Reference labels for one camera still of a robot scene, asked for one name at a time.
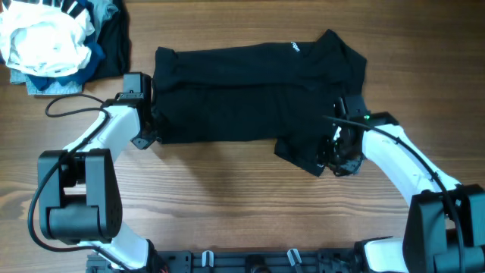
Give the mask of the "black t-shirt with logo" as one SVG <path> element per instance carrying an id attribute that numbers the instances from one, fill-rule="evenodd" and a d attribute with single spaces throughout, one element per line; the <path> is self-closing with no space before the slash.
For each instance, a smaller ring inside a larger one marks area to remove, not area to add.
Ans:
<path id="1" fill-rule="evenodd" d="M 155 53 L 152 114 L 163 144 L 273 139 L 314 176 L 343 163 L 331 116 L 358 96 L 367 61 L 332 30 L 314 42 Z"/>

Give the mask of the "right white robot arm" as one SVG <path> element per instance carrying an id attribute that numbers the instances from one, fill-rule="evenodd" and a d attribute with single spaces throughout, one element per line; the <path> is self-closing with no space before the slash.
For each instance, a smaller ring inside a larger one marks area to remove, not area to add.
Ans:
<path id="1" fill-rule="evenodd" d="M 370 113 L 361 96 L 340 96 L 327 116 L 333 132 L 321 152 L 336 176 L 373 162 L 408 204 L 401 238 L 355 245 L 357 272 L 482 272 L 484 189 L 440 170 L 388 112 Z"/>

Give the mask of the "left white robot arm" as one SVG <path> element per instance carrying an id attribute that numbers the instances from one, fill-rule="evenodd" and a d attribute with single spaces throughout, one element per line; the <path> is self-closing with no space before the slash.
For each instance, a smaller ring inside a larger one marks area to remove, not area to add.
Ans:
<path id="1" fill-rule="evenodd" d="M 151 121 L 150 99 L 118 94 L 95 108 L 77 140 L 38 159 L 38 187 L 27 216 L 35 244 L 55 253 L 92 250 L 115 270 L 167 272 L 153 243 L 123 221 L 114 162 Z"/>

